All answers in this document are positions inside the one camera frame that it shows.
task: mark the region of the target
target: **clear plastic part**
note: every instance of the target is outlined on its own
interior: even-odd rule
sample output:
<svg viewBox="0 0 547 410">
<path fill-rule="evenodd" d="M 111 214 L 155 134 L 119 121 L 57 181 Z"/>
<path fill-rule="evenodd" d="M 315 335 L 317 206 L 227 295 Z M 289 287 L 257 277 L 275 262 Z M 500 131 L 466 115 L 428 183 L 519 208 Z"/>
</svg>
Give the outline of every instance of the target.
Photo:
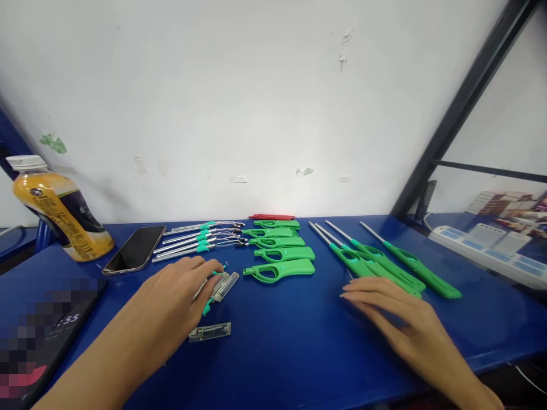
<svg viewBox="0 0 547 410">
<path fill-rule="evenodd" d="M 232 331 L 232 322 L 219 323 L 212 326 L 196 327 L 188 339 L 190 343 L 200 342 L 208 339 L 216 339 L 223 336 L 229 336 Z"/>
<path fill-rule="evenodd" d="M 221 286 L 224 284 L 224 282 L 226 282 L 228 280 L 229 277 L 230 277 L 229 273 L 227 273 L 227 272 L 222 273 L 222 278 L 215 285 L 215 289 L 213 289 L 213 294 L 215 294 L 215 292 L 217 292 L 221 288 Z M 203 283 L 199 287 L 198 291 L 195 293 L 194 299 L 197 297 L 197 295 L 199 295 L 199 292 L 201 292 L 201 289 L 203 289 L 203 287 L 205 286 L 206 283 L 207 283 L 207 279 L 205 279 L 203 281 Z"/>
<path fill-rule="evenodd" d="M 224 299 L 224 296 L 226 296 L 226 293 L 230 291 L 232 286 L 234 286 L 234 283 L 239 279 L 239 273 L 234 272 L 230 275 L 227 279 L 222 279 L 221 286 L 213 292 L 213 299 L 215 299 L 216 302 L 220 302 Z"/>
</svg>

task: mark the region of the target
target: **hand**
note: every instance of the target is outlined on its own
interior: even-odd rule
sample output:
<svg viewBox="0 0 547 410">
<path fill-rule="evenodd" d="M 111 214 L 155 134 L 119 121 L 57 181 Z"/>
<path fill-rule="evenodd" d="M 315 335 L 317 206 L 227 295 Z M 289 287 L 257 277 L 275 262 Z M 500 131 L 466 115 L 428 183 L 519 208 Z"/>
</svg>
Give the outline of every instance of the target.
<svg viewBox="0 0 547 410">
<path fill-rule="evenodd" d="M 503 409 L 499 398 L 473 374 L 435 311 L 386 278 L 354 279 L 340 297 L 349 300 L 383 333 L 393 350 L 430 385 L 461 409 Z M 376 308 L 402 318 L 393 326 Z"/>
<path fill-rule="evenodd" d="M 185 257 L 148 278 L 35 409 L 121 408 L 198 325 L 223 272 L 212 259 Z"/>
</svg>

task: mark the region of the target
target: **left hand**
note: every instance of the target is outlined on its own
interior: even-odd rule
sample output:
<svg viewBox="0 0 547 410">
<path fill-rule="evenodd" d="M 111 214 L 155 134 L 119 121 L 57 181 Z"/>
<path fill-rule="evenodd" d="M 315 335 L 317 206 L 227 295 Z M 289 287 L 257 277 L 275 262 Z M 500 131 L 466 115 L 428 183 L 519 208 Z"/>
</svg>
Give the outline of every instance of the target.
<svg viewBox="0 0 547 410">
<path fill-rule="evenodd" d="M 140 362 L 142 382 L 158 370 L 199 324 L 203 308 L 224 272 L 216 259 L 185 257 L 149 277 L 95 340 Z"/>
<path fill-rule="evenodd" d="M 33 410 L 120 409 L 198 325 L 224 272 L 215 259 L 185 257 L 148 278 Z"/>
</svg>

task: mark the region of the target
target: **metal frame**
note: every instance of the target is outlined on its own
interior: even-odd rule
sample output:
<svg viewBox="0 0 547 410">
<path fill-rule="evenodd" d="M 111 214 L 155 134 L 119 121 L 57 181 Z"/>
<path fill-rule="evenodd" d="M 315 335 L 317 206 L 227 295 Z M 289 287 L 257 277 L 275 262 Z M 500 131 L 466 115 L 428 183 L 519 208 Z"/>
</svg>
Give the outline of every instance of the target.
<svg viewBox="0 0 547 410">
<path fill-rule="evenodd" d="M 431 141 L 410 175 L 399 198 L 391 209 L 391 215 L 404 219 L 409 209 L 422 193 L 427 181 L 437 166 L 448 166 L 506 177 L 547 182 L 543 175 L 500 170 L 456 162 L 443 161 L 467 117 L 495 75 L 505 56 L 519 37 L 529 18 L 542 0 L 509 0 L 496 25 L 488 35 L 483 48 L 463 80 L 456 96 L 444 114 Z"/>
</svg>

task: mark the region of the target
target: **white bottle cap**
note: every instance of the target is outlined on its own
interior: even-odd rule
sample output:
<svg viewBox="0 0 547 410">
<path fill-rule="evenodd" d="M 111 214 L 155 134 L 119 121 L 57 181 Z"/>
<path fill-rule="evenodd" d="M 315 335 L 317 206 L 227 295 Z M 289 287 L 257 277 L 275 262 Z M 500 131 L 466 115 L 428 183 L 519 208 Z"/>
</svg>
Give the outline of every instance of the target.
<svg viewBox="0 0 547 410">
<path fill-rule="evenodd" d="M 47 168 L 47 164 L 39 155 L 16 155 L 14 157 L 7 157 L 6 161 L 8 161 L 15 171 Z"/>
</svg>

